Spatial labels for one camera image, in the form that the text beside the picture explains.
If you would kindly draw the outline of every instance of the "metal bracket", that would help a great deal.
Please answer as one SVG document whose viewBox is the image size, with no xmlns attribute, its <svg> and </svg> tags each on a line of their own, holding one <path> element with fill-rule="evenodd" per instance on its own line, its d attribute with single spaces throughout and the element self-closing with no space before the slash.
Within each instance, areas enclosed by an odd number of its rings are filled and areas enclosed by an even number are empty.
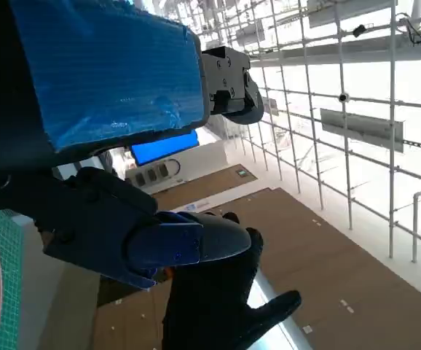
<svg viewBox="0 0 421 350">
<path fill-rule="evenodd" d="M 249 75 L 249 57 L 229 47 L 202 52 L 210 114 L 222 114 L 238 124 L 260 121 L 264 114 L 257 84 Z"/>
</svg>

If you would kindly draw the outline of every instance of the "metal pole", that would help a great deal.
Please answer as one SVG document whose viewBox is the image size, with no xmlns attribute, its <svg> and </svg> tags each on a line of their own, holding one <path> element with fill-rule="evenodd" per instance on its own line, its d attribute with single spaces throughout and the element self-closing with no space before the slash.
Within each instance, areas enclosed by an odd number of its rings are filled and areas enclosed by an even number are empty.
<svg viewBox="0 0 421 350">
<path fill-rule="evenodd" d="M 301 0 L 298 0 L 298 11 L 299 11 L 299 23 L 301 24 L 301 35 L 303 38 L 303 51 L 304 51 L 304 70 L 306 71 L 306 83 L 307 83 L 307 92 L 311 94 L 311 84 L 310 84 L 310 71 L 307 63 L 307 47 L 304 43 L 306 37 L 304 36 L 304 24 L 303 24 L 303 16 L 302 16 L 302 6 Z M 311 112 L 311 128 L 312 128 L 312 138 L 314 139 L 314 156 L 315 156 L 315 166 L 318 172 L 318 186 L 319 186 L 319 201 L 320 201 L 320 209 L 324 209 L 324 203 L 322 199 L 322 185 L 320 183 L 320 170 L 319 170 L 319 157 L 318 157 L 318 144 L 317 144 L 317 137 L 315 135 L 315 122 L 314 122 L 314 112 L 312 107 L 312 97 L 311 95 L 308 96 L 310 102 L 310 112 Z"/>
<path fill-rule="evenodd" d="M 395 51 L 396 51 L 396 0 L 390 0 L 390 197 L 389 197 L 389 246 L 388 255 L 393 257 L 393 214 L 395 193 Z"/>
<path fill-rule="evenodd" d="M 277 15 L 282 15 L 283 13 L 287 13 L 290 11 L 285 11 L 285 12 L 281 12 L 281 13 L 277 13 Z M 409 22 L 410 23 L 421 23 L 421 18 L 409 18 Z M 367 33 L 372 33 L 374 31 L 381 31 L 384 29 L 389 29 L 391 28 L 393 22 L 390 22 L 388 24 L 384 24 L 381 26 L 373 26 L 371 28 L 368 28 Z M 353 31 L 344 31 L 342 32 L 342 37 L 346 37 L 346 36 L 350 36 L 353 35 Z M 299 45 L 299 44 L 311 44 L 313 42 L 320 42 L 322 40 L 327 40 L 327 39 L 336 39 L 338 36 L 338 34 L 330 34 L 330 35 L 325 35 L 325 36 L 318 36 L 315 38 L 311 38 L 311 39 L 302 39 L 302 40 L 294 40 L 292 42 L 287 42 L 286 44 L 283 44 L 282 47 L 289 47 L 289 46 L 294 46 L 294 45 Z M 275 49 L 277 48 L 276 46 L 272 46 L 272 47 L 264 47 L 264 50 L 271 50 L 271 49 Z"/>
<path fill-rule="evenodd" d="M 253 0 L 251 0 L 250 2 L 251 4 L 251 11 L 253 13 L 253 18 L 255 20 L 255 26 L 256 26 L 256 40 L 257 40 L 257 47 L 260 49 L 261 48 L 261 42 L 259 41 L 259 29 L 257 28 L 257 20 L 256 20 L 256 15 L 254 13 L 254 6 L 253 6 Z M 264 67 L 262 67 L 262 79 L 264 80 L 264 87 L 267 88 L 267 80 L 266 80 L 266 72 Z M 274 146 L 275 146 L 275 153 L 278 155 L 278 146 L 277 146 L 277 139 L 275 138 L 275 131 L 274 131 L 274 120 L 272 117 L 272 107 L 270 106 L 270 98 L 269 98 L 269 91 L 266 90 L 266 97 L 267 97 L 267 104 L 269 105 L 269 116 L 270 116 L 270 124 L 271 124 L 271 129 L 272 129 L 272 137 L 274 139 Z M 261 133 L 261 125 L 258 123 L 259 126 L 259 132 Z M 265 156 L 265 152 L 264 152 L 264 142 L 262 142 L 262 133 L 261 133 L 261 145 L 262 145 L 262 149 L 263 149 L 263 153 L 264 153 L 264 160 L 266 162 L 266 170 L 269 170 L 268 166 L 267 166 L 267 159 Z M 278 165 L 278 173 L 280 175 L 280 180 L 283 180 L 282 177 L 282 168 L 280 167 L 280 158 L 277 157 L 277 165 Z"/>
<path fill-rule="evenodd" d="M 339 19 L 339 12 L 338 12 L 338 5 L 334 3 L 334 12 L 335 12 L 335 24 L 337 25 L 337 33 L 338 33 L 338 47 L 339 47 L 339 69 L 340 69 L 340 87 L 342 89 L 342 94 L 345 96 L 345 77 L 343 74 L 343 44 L 342 44 L 342 27 L 340 26 L 340 19 Z M 350 156 L 348 154 L 349 147 L 348 147 L 348 115 L 347 115 L 347 106 L 346 100 L 342 102 L 342 113 L 343 113 L 343 129 L 345 130 L 344 135 L 344 147 L 345 147 L 345 165 L 347 170 L 347 199 L 348 199 L 348 223 L 350 230 L 353 229 L 353 213 L 351 209 L 351 183 L 350 183 Z"/>
<path fill-rule="evenodd" d="M 417 206 L 419 195 L 415 193 L 413 195 L 413 253 L 412 253 L 412 262 L 417 262 Z"/>
<path fill-rule="evenodd" d="M 308 119 L 308 120 L 311 119 L 309 117 L 305 117 L 305 116 L 303 116 L 301 114 L 297 114 L 297 113 L 293 113 L 293 112 L 292 112 L 292 115 L 295 115 L 297 117 L 302 117 L 302 118 Z M 261 123 L 269 124 L 269 122 L 266 122 L 265 120 L 261 120 Z M 282 130 L 285 130 L 285 131 L 289 131 L 289 129 L 287 129 L 287 128 L 283 127 L 283 126 L 280 126 L 280 125 L 276 125 L 275 127 L 276 128 L 279 128 L 279 129 L 282 129 Z M 292 130 L 292 132 L 293 132 L 293 135 L 301 136 L 301 137 L 304 137 L 305 139 L 309 139 L 311 141 L 314 141 L 314 138 L 311 137 L 311 136 L 304 135 L 303 133 L 299 133 L 298 131 L 295 131 L 295 130 Z M 322 141 L 321 139 L 317 139 L 317 142 L 319 144 L 323 144 L 323 145 L 328 146 L 330 148 L 337 149 L 340 152 L 344 152 L 345 151 L 343 148 L 338 147 L 338 146 L 335 146 L 334 144 L 329 144 L 328 142 Z M 382 162 L 380 160 L 377 160 L 377 159 L 368 157 L 367 155 L 362 155 L 361 153 L 357 153 L 357 152 L 354 152 L 352 150 L 350 150 L 348 153 L 350 153 L 350 155 L 354 155 L 355 157 L 358 157 L 358 158 L 367 160 L 367 161 L 369 161 L 371 163 L 377 164 L 378 166 L 383 166 L 384 168 L 389 168 L 389 164 L 384 163 L 384 162 Z M 402 174 L 408 175 L 408 176 L 413 177 L 415 179 L 421 180 L 421 175 L 416 174 L 416 173 L 413 173 L 412 171 L 408 171 L 408 170 L 402 169 L 399 166 L 396 166 L 395 167 L 395 171 L 398 172 L 398 173 L 402 173 Z"/>
<path fill-rule="evenodd" d="M 213 21 L 214 21 L 214 24 L 216 25 L 216 27 L 219 28 L 220 27 L 219 16 L 216 14 L 216 9 L 214 8 L 213 2 L 211 4 L 212 4 L 211 10 L 212 10 L 212 15 L 213 15 Z M 219 44 L 222 46 L 224 44 L 224 40 L 222 38 L 221 32 L 218 31 L 218 33 L 219 33 Z M 229 136 L 228 136 L 227 120 L 223 116 L 221 118 L 222 118 L 222 121 L 224 122 L 225 136 L 226 136 L 226 139 L 228 141 Z"/>
<path fill-rule="evenodd" d="M 256 154 L 254 153 L 254 143 L 253 143 L 253 138 L 251 137 L 251 130 L 249 130 L 249 125 L 247 125 L 248 127 L 248 135 L 249 135 L 249 142 L 251 143 L 251 149 L 253 150 L 253 159 L 254 162 L 256 162 Z"/>
<path fill-rule="evenodd" d="M 238 125 L 238 132 L 240 133 L 241 147 L 243 148 L 243 153 L 246 155 L 245 142 L 243 141 L 243 135 L 241 133 L 241 125 Z"/>
<path fill-rule="evenodd" d="M 240 29 L 243 29 L 243 27 L 241 26 L 240 12 L 238 11 L 238 2 L 235 2 L 235 7 L 237 9 L 238 24 L 240 25 Z M 244 41 L 243 41 L 243 49 L 246 51 L 246 47 L 245 47 L 245 42 Z M 248 128 L 249 138 L 251 139 L 251 130 L 249 130 L 249 125 L 247 125 L 247 128 Z M 253 159 L 254 159 L 254 162 L 256 162 L 256 154 L 254 153 L 254 145 L 253 145 L 253 142 L 251 142 L 251 150 L 253 151 Z"/>
<path fill-rule="evenodd" d="M 272 8 L 272 19 L 274 20 L 275 41 L 277 42 L 277 47 L 280 49 L 280 42 L 278 40 L 278 30 L 277 30 L 277 26 L 275 25 L 274 0 L 270 0 L 270 7 Z M 285 74 L 283 73 L 282 65 L 280 65 L 280 73 L 282 74 L 282 84 L 283 84 L 283 89 L 285 90 L 286 89 Z M 267 97 L 269 98 L 268 89 L 266 89 L 266 94 L 267 94 Z M 291 140 L 291 151 L 293 152 L 293 160 L 294 160 L 294 163 L 295 163 L 296 185 L 298 186 L 298 193 L 301 193 L 301 187 L 299 185 L 298 165 L 296 164 L 297 160 L 296 160 L 296 152 L 295 152 L 295 143 L 294 143 L 294 140 L 293 140 L 293 133 L 291 132 L 291 117 L 290 117 L 290 109 L 288 108 L 288 97 L 287 97 L 286 93 L 284 93 L 283 95 L 285 96 L 285 106 L 286 106 L 286 112 L 287 112 L 287 118 L 288 118 L 288 129 L 290 129 L 289 133 L 290 133 L 290 140 Z"/>
<path fill-rule="evenodd" d="M 296 90 L 286 90 L 286 89 L 274 89 L 272 87 L 268 87 L 269 90 L 272 91 L 279 91 L 281 93 L 295 93 L 298 95 L 306 95 L 308 96 L 309 93 L 306 91 L 296 91 Z M 328 98 L 335 98 L 338 99 L 339 96 L 337 95 L 329 95 L 328 93 L 314 93 L 311 92 L 311 96 L 314 97 L 328 97 Z M 390 104 L 390 100 L 381 100 L 378 98 L 364 98 L 364 97 L 354 97 L 350 96 L 351 101 L 360 101 L 360 102 L 371 102 L 373 104 Z M 421 108 L 421 104 L 416 104 L 413 102 L 405 102 L 405 101 L 395 101 L 396 106 L 405 106 L 405 107 L 416 107 Z"/>
<path fill-rule="evenodd" d="M 259 149 L 262 149 L 262 147 L 260 147 L 258 144 L 255 144 L 255 146 L 256 146 L 256 147 L 258 147 Z M 269 153 L 269 155 L 271 155 L 271 156 L 273 156 L 273 157 L 276 157 L 276 155 L 274 155 L 274 154 L 273 154 L 272 152 L 270 152 L 270 151 L 267 151 L 267 153 Z M 283 158 L 280 158 L 280 160 L 281 160 L 283 163 L 285 163 L 286 165 L 291 166 L 291 167 L 294 167 L 294 165 L 293 165 L 293 164 L 291 164 L 290 162 L 288 162 L 287 160 L 285 160 L 285 159 L 283 159 Z M 302 170 L 302 169 L 299 169 L 299 171 L 300 171 L 301 173 L 303 173 L 304 175 L 308 176 L 309 178 L 311 178 L 311 179 L 313 179 L 313 180 L 317 180 L 317 178 L 316 178 L 314 175 L 311 175 L 311 174 L 310 174 L 310 173 L 308 173 L 307 171 L 304 171 L 304 170 Z M 329 189 L 333 190 L 334 192 L 338 193 L 339 195 L 342 195 L 343 197 L 347 197 L 347 195 L 346 195 L 345 193 L 343 193 L 342 191 L 340 191 L 340 190 L 338 190 L 337 188 L 333 187 L 332 185 L 327 184 L 326 182 L 322 182 L 322 185 L 324 185 L 324 186 L 326 186 L 327 188 L 329 188 Z M 380 218 L 382 218 L 382 219 L 384 219 L 384 220 L 386 220 L 386 221 L 388 221 L 388 220 L 389 220 L 389 218 L 388 218 L 387 216 L 385 216 L 384 214 L 379 213 L 378 211 L 374 210 L 374 209 L 373 209 L 373 208 L 371 208 L 370 206 L 367 206 L 366 204 L 361 203 L 360 201 L 358 201 L 358 200 L 356 200 L 356 199 L 354 199 L 354 198 L 352 198 L 352 202 L 353 202 L 353 203 L 355 203 L 355 204 L 358 204 L 359 206 L 361 206 L 361 207 L 365 208 L 366 210 L 370 211 L 372 214 L 375 214 L 375 215 L 377 215 L 378 217 L 380 217 Z M 412 230 L 410 230 L 409 228 L 407 228 L 407 227 L 403 226 L 402 224 L 400 224 L 400 223 L 398 223 L 398 222 L 396 222 L 396 223 L 395 223 L 395 226 L 396 226 L 397 228 L 402 229 L 402 230 L 403 230 L 403 231 L 405 231 L 406 233 L 409 233 L 409 234 L 411 234 L 411 235 L 413 234 L 413 231 L 412 231 Z"/>
</svg>

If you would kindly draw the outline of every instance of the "white metal bar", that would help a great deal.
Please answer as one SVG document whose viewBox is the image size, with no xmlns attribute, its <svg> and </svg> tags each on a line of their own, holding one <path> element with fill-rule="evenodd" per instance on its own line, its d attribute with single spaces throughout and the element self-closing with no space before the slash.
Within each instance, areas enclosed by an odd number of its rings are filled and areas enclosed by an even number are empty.
<svg viewBox="0 0 421 350">
<path fill-rule="evenodd" d="M 298 114 L 298 115 L 299 115 L 300 117 L 304 117 L 305 119 L 310 119 L 309 117 L 301 116 L 300 114 Z M 266 122 L 265 120 L 261 120 L 261 123 L 266 123 L 266 124 L 269 124 L 269 122 Z M 279 128 L 279 129 L 282 129 L 282 130 L 285 130 L 285 131 L 289 131 L 289 129 L 287 129 L 287 128 L 285 128 L 285 127 L 281 126 L 281 125 L 274 124 L 274 127 L 275 127 L 275 128 Z M 314 140 L 314 139 L 313 139 L 313 137 L 308 136 L 308 135 L 304 135 L 303 133 L 299 133 L 298 131 L 293 130 L 292 132 L 293 132 L 293 135 L 301 136 L 301 137 L 304 137 L 305 139 L 309 139 L 309 140 L 311 140 L 311 141 L 313 141 L 313 140 Z M 323 144 L 323 145 L 328 146 L 328 147 L 330 147 L 330 148 L 337 149 L 337 150 L 339 150 L 340 152 L 344 152 L 344 151 L 345 151 L 345 149 L 343 149 L 343 148 L 341 148 L 341 147 L 338 147 L 338 146 L 336 146 L 336 145 L 334 145 L 334 144 L 329 144 L 328 142 L 326 142 L 326 141 L 322 141 L 321 139 L 317 139 L 317 142 L 318 142 L 319 144 Z M 350 151 L 349 151 L 349 153 L 350 153 L 350 155 L 354 155 L 355 157 L 358 157 L 358 158 L 361 158 L 361 159 L 367 160 L 367 161 L 369 161 L 369 162 L 371 162 L 371 163 L 377 164 L 378 166 L 382 166 L 382 167 L 384 167 L 384 168 L 389 168 L 389 167 L 390 167 L 390 166 L 389 166 L 389 164 L 384 163 L 384 162 L 382 162 L 382 161 L 380 161 L 380 160 L 377 160 L 377 159 L 374 159 L 374 158 L 368 157 L 367 155 L 362 155 L 361 153 L 357 153 L 357 152 L 354 152 L 354 151 L 352 151 L 352 150 L 350 150 Z M 398 172 L 398 173 L 402 173 L 402 174 L 408 175 L 408 176 L 410 176 L 410 177 L 413 177 L 413 178 L 415 178 L 415 179 L 421 180 L 421 175 L 416 174 L 416 173 L 414 173 L 414 172 L 412 172 L 412 171 L 408 171 L 408 170 L 402 169 L 402 168 L 400 168 L 399 166 L 396 166 L 396 167 L 394 168 L 394 170 L 395 170 L 396 172 Z"/>
<path fill-rule="evenodd" d="M 225 0 L 224 0 L 224 7 L 227 8 L 227 3 L 225 2 Z M 222 12 L 222 17 L 223 17 L 223 19 L 225 19 L 225 17 L 226 17 L 226 13 L 225 12 Z M 230 46 L 232 46 L 232 48 L 233 48 L 233 43 L 230 42 L 230 40 L 229 40 L 230 39 L 230 31 L 227 30 L 227 32 L 224 31 L 224 33 L 226 33 L 226 35 L 227 35 L 227 42 L 229 42 L 230 43 Z M 234 136 L 233 136 L 233 143 L 235 144 L 235 149 L 237 149 L 237 140 L 235 139 Z"/>
<path fill-rule="evenodd" d="M 251 137 L 251 130 L 249 130 L 249 125 L 247 125 L 247 127 L 248 127 L 248 135 L 249 135 L 249 139 L 251 143 L 251 149 L 253 150 L 253 160 L 254 162 L 256 162 L 256 153 L 254 153 L 254 143 L 253 143 L 253 138 Z"/>
<path fill-rule="evenodd" d="M 390 197 L 389 197 L 389 247 L 393 257 L 394 194 L 395 194 L 395 55 L 396 55 L 396 0 L 390 0 Z"/>
<path fill-rule="evenodd" d="M 337 33 L 338 36 L 338 47 L 339 47 L 339 70 L 340 70 L 340 88 L 342 90 L 342 94 L 345 94 L 345 77 L 343 72 L 343 45 L 342 45 L 342 37 L 340 33 L 342 32 L 342 27 L 340 25 L 339 13 L 338 13 L 338 5 L 334 3 L 334 14 L 335 14 L 335 24 L 337 25 Z M 342 114 L 343 114 L 343 129 L 345 131 L 344 134 L 344 148 L 345 148 L 345 167 L 347 171 L 347 200 L 348 200 L 348 225 L 349 229 L 353 229 L 353 213 L 351 209 L 351 183 L 350 183 L 350 155 L 349 155 L 349 147 L 348 147 L 348 114 L 347 114 L 347 106 L 346 101 L 342 101 Z"/>
<path fill-rule="evenodd" d="M 418 239 L 418 205 L 421 196 L 421 191 L 413 194 L 413 247 L 412 247 L 412 262 L 417 262 L 417 239 Z"/>
<path fill-rule="evenodd" d="M 412 247 L 412 262 L 417 262 L 417 205 L 419 196 L 416 193 L 413 195 L 413 247 Z"/>
<path fill-rule="evenodd" d="M 421 18 L 409 18 L 410 23 L 421 23 Z M 395 24 L 395 28 L 400 25 L 399 22 L 397 21 L 390 21 L 390 23 L 388 24 L 384 24 L 384 25 L 380 25 L 380 26 L 373 26 L 370 28 L 367 28 L 367 34 L 372 33 L 374 31 L 381 31 L 381 30 L 385 30 L 385 29 L 389 29 L 392 27 L 392 24 Z M 353 31 L 342 31 L 340 34 L 342 37 L 346 37 L 346 36 L 351 36 L 353 35 Z M 330 34 L 330 35 L 325 35 L 325 36 L 317 36 L 315 38 L 304 38 L 301 40 L 294 40 L 292 42 L 287 42 L 286 44 L 282 44 L 282 47 L 289 47 L 289 46 L 294 46 L 294 45 L 300 45 L 300 44 L 310 44 L 313 42 L 320 42 L 322 40 L 327 40 L 327 39 L 337 39 L 337 37 L 339 36 L 339 34 Z M 272 46 L 272 47 L 263 47 L 262 50 L 274 50 L 276 49 L 276 46 Z"/>
<path fill-rule="evenodd" d="M 241 26 L 240 12 L 238 11 L 238 1 L 235 2 L 235 7 L 236 7 L 236 10 L 237 10 L 238 24 L 240 25 L 240 29 L 242 29 L 243 27 Z M 246 50 L 245 42 L 243 42 L 243 49 Z M 249 138 L 251 139 L 251 131 L 249 130 L 249 125 L 247 125 L 247 128 L 248 128 Z M 251 142 L 251 150 L 253 151 L 253 159 L 254 159 L 254 162 L 256 162 L 256 154 L 254 153 L 254 145 L 253 145 L 252 142 Z"/>
<path fill-rule="evenodd" d="M 276 89 L 273 87 L 268 87 L 269 90 L 272 91 L 278 91 L 281 93 L 295 93 L 298 95 L 306 95 L 308 96 L 309 93 L 306 91 L 298 91 L 298 90 L 286 90 L 286 89 Z M 313 97 L 328 97 L 328 98 L 335 98 L 338 99 L 338 95 L 330 95 L 328 93 L 314 93 L 311 92 L 311 96 Z M 350 100 L 351 101 L 360 101 L 360 102 L 371 102 L 373 104 L 390 104 L 390 100 L 381 100 L 378 98 L 364 98 L 364 97 L 354 97 L 354 96 L 350 96 Z M 396 106 L 405 106 L 405 107 L 415 107 L 415 108 L 421 108 L 421 104 L 416 104 L 414 102 L 405 102 L 405 101 L 395 101 L 395 105 Z"/>
<path fill-rule="evenodd" d="M 254 146 L 258 147 L 259 149 L 262 149 L 262 147 L 260 147 L 258 144 L 254 144 Z M 276 157 L 276 155 L 274 155 L 274 154 L 273 154 L 272 152 L 270 152 L 270 151 L 267 151 L 267 153 L 269 153 L 269 155 L 271 155 L 271 156 L 273 156 L 273 157 Z M 293 165 L 293 164 L 291 164 L 291 163 L 290 163 L 290 162 L 288 162 L 287 160 L 283 159 L 282 157 L 280 158 L 280 161 L 282 161 L 282 163 L 285 163 L 285 164 L 286 164 L 286 165 L 288 165 L 288 166 L 294 167 L 294 165 Z M 317 180 L 317 178 L 316 178 L 314 175 L 312 175 L 312 174 L 308 173 L 307 171 L 302 170 L 302 169 L 299 169 L 299 171 L 300 171 L 300 172 L 302 172 L 304 175 L 308 176 L 309 178 L 311 178 L 311 179 L 313 179 L 313 180 Z M 346 197 L 346 196 L 347 196 L 347 195 L 346 195 L 346 193 L 343 193 L 342 191 L 340 191 L 340 190 L 338 190 L 337 188 L 335 188 L 334 186 L 332 186 L 332 185 L 330 185 L 330 184 L 326 183 L 325 181 L 322 181 L 322 185 L 323 185 L 323 186 L 326 186 L 327 188 L 329 188 L 329 189 L 331 189 L 331 190 L 333 190 L 334 192 L 338 193 L 339 195 L 342 195 L 343 197 Z M 355 199 L 355 198 L 352 198 L 352 202 L 353 202 L 353 203 L 355 203 L 355 204 L 358 204 L 359 206 L 361 206 L 361 207 L 363 207 L 363 208 L 365 208 L 366 210 L 370 211 L 372 214 L 377 215 L 378 217 L 380 217 L 380 218 L 384 219 L 385 221 L 388 221 L 388 220 L 389 220 L 389 218 L 388 218 L 386 215 L 379 213 L 377 210 L 375 210 L 375 209 L 371 208 L 370 206 L 367 206 L 366 204 L 364 204 L 364 203 L 362 203 L 362 202 L 358 201 L 358 200 L 357 200 L 357 199 Z M 405 231 L 405 232 L 407 232 L 407 233 L 409 233 L 409 234 L 411 234 L 411 235 L 413 234 L 413 231 L 412 231 L 412 230 L 410 230 L 410 229 L 409 229 L 409 228 L 407 228 L 406 226 L 403 226 L 403 225 L 402 225 L 402 224 L 400 224 L 399 222 L 394 222 L 394 225 L 395 225 L 397 228 L 400 228 L 400 229 L 402 229 L 403 231 Z"/>
<path fill-rule="evenodd" d="M 211 11 L 212 11 L 212 14 L 213 14 L 214 23 L 216 24 L 216 27 L 219 28 L 220 27 L 220 21 L 219 21 L 218 15 L 216 14 L 216 9 L 214 8 L 214 6 L 212 6 Z M 223 40 L 223 37 L 222 37 L 220 31 L 219 31 L 219 44 L 220 45 L 223 45 L 224 44 L 224 40 Z M 229 135 L 228 135 L 227 121 L 226 121 L 226 118 L 223 117 L 223 116 L 222 116 L 222 120 L 224 121 L 225 136 L 226 136 L 227 141 L 228 141 L 229 140 Z"/>
<path fill-rule="evenodd" d="M 299 22 L 301 24 L 301 36 L 303 41 L 306 39 L 304 36 L 304 24 L 303 24 L 303 16 L 302 16 L 302 6 L 301 0 L 298 0 L 298 11 L 299 11 Z M 307 83 L 307 92 L 311 94 L 311 84 L 310 84 L 310 71 L 307 63 L 307 47 L 306 44 L 303 44 L 303 52 L 304 52 L 304 70 L 306 71 L 306 83 Z M 318 172 L 318 186 L 319 186 L 319 201 L 320 201 L 320 208 L 324 209 L 324 203 L 322 198 L 322 185 L 320 183 L 320 171 L 319 171 L 319 157 L 318 157 L 318 145 L 316 141 L 315 135 L 315 122 L 314 122 L 314 113 L 312 108 L 312 96 L 308 96 L 310 102 L 310 113 L 311 113 L 311 128 L 312 128 L 312 137 L 314 138 L 314 156 L 315 156 L 315 166 Z"/>
<path fill-rule="evenodd" d="M 237 9 L 237 13 L 239 13 L 239 15 L 237 17 L 239 18 L 240 17 L 240 14 L 245 13 L 248 10 L 245 10 L 245 11 L 240 12 Z M 289 13 L 289 12 L 293 12 L 293 10 L 291 9 L 291 10 L 282 11 L 282 12 L 276 13 L 275 15 L 276 16 L 278 16 L 278 15 L 284 15 L 284 14 Z M 271 18 L 271 17 L 272 17 L 272 15 L 267 15 L 267 16 L 262 16 L 262 17 L 254 18 L 253 20 L 247 20 L 246 22 L 241 22 L 241 20 L 239 20 L 239 23 L 229 24 L 228 26 L 221 26 L 219 28 L 220 29 L 227 29 L 227 28 L 234 28 L 234 27 L 240 27 L 241 28 L 241 25 L 242 24 L 252 24 L 252 22 L 256 22 L 256 20 L 266 20 L 267 18 Z M 209 33 L 214 33 L 214 32 L 217 32 L 217 29 L 211 29 L 211 30 L 208 30 L 208 31 L 202 31 L 200 33 L 195 33 L 195 34 L 198 35 L 198 36 L 200 36 L 200 35 L 209 35 Z"/>
<path fill-rule="evenodd" d="M 272 19 L 274 20 L 274 29 L 275 29 L 275 41 L 277 42 L 277 47 L 280 48 L 280 42 L 278 40 L 278 30 L 277 30 L 277 25 L 275 23 L 275 8 L 274 8 L 274 0 L 270 0 L 270 6 L 272 9 Z M 283 89 L 286 89 L 286 83 L 285 83 L 285 74 L 283 72 L 283 67 L 282 65 L 280 65 L 280 73 L 282 74 L 282 85 L 283 85 Z M 267 98 L 269 98 L 269 91 L 266 89 L 266 93 L 267 93 Z M 286 93 L 284 93 L 285 96 L 285 106 L 286 106 L 286 112 L 287 112 L 287 118 L 288 118 L 288 129 L 290 129 L 289 133 L 290 133 L 290 140 L 291 140 L 291 151 L 293 152 L 293 160 L 294 160 L 294 164 L 295 164 L 295 174 L 296 174 L 296 185 L 298 186 L 298 193 L 301 193 L 301 187 L 299 185 L 299 174 L 298 174 L 298 165 L 296 164 L 296 152 L 295 152 L 295 143 L 293 140 L 293 133 L 291 132 L 291 117 L 290 117 L 290 109 L 288 108 L 288 96 Z"/>
<path fill-rule="evenodd" d="M 250 2 L 251 4 L 251 11 L 253 13 L 253 17 L 256 18 L 256 15 L 254 13 L 254 7 L 253 6 L 253 0 L 251 0 Z M 256 40 L 257 40 L 257 47 L 261 47 L 261 42 L 259 40 L 259 29 L 257 28 L 257 21 L 255 22 L 256 24 Z M 264 81 L 264 86 L 267 88 L 267 80 L 266 80 L 266 72 L 264 67 L 262 67 L 262 79 Z M 271 123 L 271 129 L 272 129 L 272 137 L 274 139 L 274 146 L 275 146 L 275 154 L 278 155 L 278 145 L 277 145 L 277 139 L 275 138 L 275 130 L 274 130 L 274 120 L 273 120 L 273 116 L 272 116 L 272 107 L 270 106 L 270 99 L 269 99 L 269 91 L 266 90 L 266 96 L 267 96 L 267 103 L 269 106 L 269 116 L 270 116 L 270 123 Z M 259 127 L 259 132 L 261 133 L 261 124 L 257 123 L 258 127 Z M 262 133 L 261 133 L 261 146 L 263 149 L 263 154 L 264 154 L 264 161 L 266 162 L 266 169 L 269 170 L 268 166 L 267 166 L 267 158 L 264 152 L 264 142 L 262 141 Z M 280 175 L 280 180 L 283 180 L 282 177 L 282 168 L 280 167 L 280 159 L 279 157 L 277 157 L 277 165 L 278 165 L 278 173 Z"/>
</svg>

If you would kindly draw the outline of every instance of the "blue screen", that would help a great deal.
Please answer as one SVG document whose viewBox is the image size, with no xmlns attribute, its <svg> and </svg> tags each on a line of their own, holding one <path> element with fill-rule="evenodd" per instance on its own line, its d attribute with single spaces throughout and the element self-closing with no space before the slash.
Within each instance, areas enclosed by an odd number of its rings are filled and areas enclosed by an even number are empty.
<svg viewBox="0 0 421 350">
<path fill-rule="evenodd" d="M 147 144 L 135 144 L 131 146 L 131 152 L 139 166 L 152 162 L 167 155 L 172 155 L 184 149 L 199 146 L 196 131 L 184 135 L 170 137 L 169 139 L 149 142 Z"/>
</svg>

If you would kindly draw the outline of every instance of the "screw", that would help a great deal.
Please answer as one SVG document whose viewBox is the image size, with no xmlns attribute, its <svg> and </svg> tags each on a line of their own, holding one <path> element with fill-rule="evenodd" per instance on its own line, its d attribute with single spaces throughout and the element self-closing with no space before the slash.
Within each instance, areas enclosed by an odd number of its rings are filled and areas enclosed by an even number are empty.
<svg viewBox="0 0 421 350">
<path fill-rule="evenodd" d="M 339 101 L 340 102 L 350 102 L 350 95 L 348 95 L 347 93 L 341 93 L 339 95 Z"/>
</svg>

